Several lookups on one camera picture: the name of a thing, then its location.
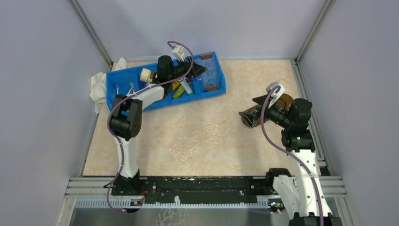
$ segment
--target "white towel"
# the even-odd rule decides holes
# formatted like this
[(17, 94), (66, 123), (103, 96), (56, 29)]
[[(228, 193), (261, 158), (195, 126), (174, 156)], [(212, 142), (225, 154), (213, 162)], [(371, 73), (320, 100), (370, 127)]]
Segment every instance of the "white towel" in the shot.
[[(126, 69), (128, 64), (125, 59), (121, 58), (116, 64), (115, 70)], [(107, 88), (105, 83), (107, 81), (107, 73), (98, 73), (91, 77), (90, 98), (94, 101), (94, 112), (98, 114), (101, 109), (101, 104), (107, 101)]]

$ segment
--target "beige tabletop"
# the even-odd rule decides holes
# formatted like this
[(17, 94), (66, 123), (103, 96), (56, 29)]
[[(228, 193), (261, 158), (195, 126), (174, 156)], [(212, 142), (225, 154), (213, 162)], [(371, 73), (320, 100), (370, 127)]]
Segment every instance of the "beige tabletop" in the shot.
[[(128, 67), (147, 63), (128, 63)], [(299, 97), (288, 60), (221, 61), (225, 95), (143, 112), (136, 158), (146, 176), (264, 176), (269, 168), (287, 168), (288, 157), (272, 147), (259, 127), (249, 128), (238, 112), (255, 105), (278, 81)], [(109, 109), (103, 104), (88, 152), (84, 176), (115, 175), (116, 144), (107, 130)], [(268, 135), (281, 145), (281, 127), (267, 122)]]

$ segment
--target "purple cable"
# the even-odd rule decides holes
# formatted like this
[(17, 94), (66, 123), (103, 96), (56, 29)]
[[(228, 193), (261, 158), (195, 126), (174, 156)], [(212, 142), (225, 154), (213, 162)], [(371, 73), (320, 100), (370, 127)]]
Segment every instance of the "purple cable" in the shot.
[[(271, 94), (274, 93), (274, 91), (276, 91), (277, 89), (280, 89), (280, 86), (276, 86), (274, 87), (268, 94), (266, 99), (264, 100), (264, 103), (262, 105), (262, 111), (261, 111), (261, 119), (264, 119), (264, 112), (267, 106), (267, 103), (269, 102), (269, 99), (271, 97)], [(305, 163), (300, 160), (298, 157), (296, 157), (295, 155), (291, 154), (289, 151), (279, 147), (277, 144), (275, 144), (272, 140), (270, 140), (270, 138), (267, 136), (266, 130), (264, 129), (264, 120), (261, 120), (261, 127), (262, 127), (262, 132), (264, 137), (266, 138), (266, 140), (275, 148), (277, 148), (278, 150), (284, 152), (285, 154), (291, 156), (292, 158), (294, 158), (299, 164), (302, 165), (302, 167), (306, 170), (306, 172), (310, 175), (311, 171), (310, 169), (305, 165)], [(311, 177), (311, 181), (313, 183), (313, 187), (314, 187), (314, 191), (316, 193), (316, 198), (318, 200), (317, 204), (319, 207), (319, 214), (320, 214), (320, 226), (324, 226), (324, 218), (323, 218), (323, 208), (321, 206), (321, 198), (320, 198), (320, 192), (319, 192), (319, 188), (317, 187), (316, 184), (316, 180), (314, 179), (314, 177)]]
[(142, 94), (143, 92), (145, 92), (145, 91), (147, 91), (147, 90), (149, 90), (149, 89), (151, 89), (151, 88), (154, 88), (154, 87), (157, 87), (157, 86), (163, 86), (163, 85), (165, 85), (165, 84), (168, 84), (168, 83), (177, 81), (177, 80), (179, 80), (179, 79), (182, 79), (182, 78), (184, 78), (186, 75), (188, 75), (188, 73), (191, 71), (191, 69), (192, 69), (192, 67), (193, 67), (193, 64), (194, 64), (194, 63), (193, 63), (193, 62), (194, 62), (194, 56), (192, 55), (191, 50), (190, 50), (189, 48), (187, 48), (187, 46), (183, 45), (183, 44), (180, 43), (180, 42), (177, 42), (177, 41), (168, 41), (168, 45), (169, 45), (171, 48), (174, 48), (174, 47), (171, 45), (171, 43), (174, 43), (174, 44), (176, 44), (176, 45), (183, 46), (183, 47), (190, 53), (190, 56), (191, 56), (192, 60), (191, 60), (191, 62), (190, 62), (190, 67), (189, 67), (189, 69), (187, 70), (187, 72), (186, 72), (184, 75), (182, 75), (182, 76), (180, 76), (179, 78), (177, 78), (177, 79), (169, 80), (169, 81), (166, 81), (166, 82), (163, 82), (163, 83), (159, 83), (159, 84), (150, 84), (149, 86), (145, 87), (144, 89), (141, 89), (141, 90), (137, 91), (136, 93), (133, 93), (133, 94), (131, 94), (131, 95), (126, 96), (124, 99), (122, 99), (121, 101), (119, 101), (119, 102), (111, 109), (110, 114), (108, 115), (108, 119), (107, 119), (107, 128), (108, 128), (108, 131), (109, 131), (109, 132), (116, 138), (116, 140), (119, 142), (121, 161), (120, 161), (120, 168), (119, 168), (118, 172), (116, 173), (115, 177), (112, 179), (110, 185), (108, 186), (106, 198), (107, 198), (107, 204), (108, 204), (109, 208), (110, 208), (111, 210), (115, 211), (116, 213), (119, 213), (119, 214), (121, 214), (121, 213), (124, 214), (125, 212), (117, 211), (117, 210), (115, 210), (115, 209), (112, 207), (112, 205), (111, 205), (111, 203), (110, 203), (110, 190), (111, 190), (111, 188), (112, 188), (113, 183), (115, 183), (116, 179), (118, 178), (118, 176), (119, 176), (120, 173), (122, 172), (123, 166), (125, 165), (125, 155), (124, 155), (124, 153), (123, 153), (123, 144), (122, 144), (122, 141), (120, 140), (120, 138), (119, 138), (119, 137), (111, 130), (111, 128), (110, 128), (111, 116), (112, 116), (113, 112), (115, 111), (115, 109), (118, 108), (123, 102), (127, 101), (128, 99), (130, 99), (130, 98), (132, 98), (132, 97), (135, 97), (135, 96), (137, 96), (137, 95), (139, 95), (139, 94)]

